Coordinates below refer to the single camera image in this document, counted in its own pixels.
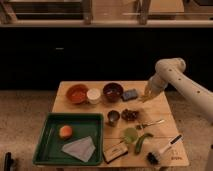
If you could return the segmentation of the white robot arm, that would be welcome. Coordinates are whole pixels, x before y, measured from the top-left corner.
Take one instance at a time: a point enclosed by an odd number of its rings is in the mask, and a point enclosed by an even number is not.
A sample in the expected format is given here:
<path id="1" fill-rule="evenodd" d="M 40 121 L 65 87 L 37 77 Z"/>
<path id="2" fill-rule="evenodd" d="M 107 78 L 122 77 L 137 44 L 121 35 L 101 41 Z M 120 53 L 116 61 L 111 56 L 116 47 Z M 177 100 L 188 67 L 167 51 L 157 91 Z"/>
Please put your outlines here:
<path id="1" fill-rule="evenodd" d="M 155 74 L 145 86 L 143 102 L 154 99 L 171 84 L 213 124 L 213 92 L 185 76 L 185 69 L 186 63 L 182 58 L 158 60 Z"/>

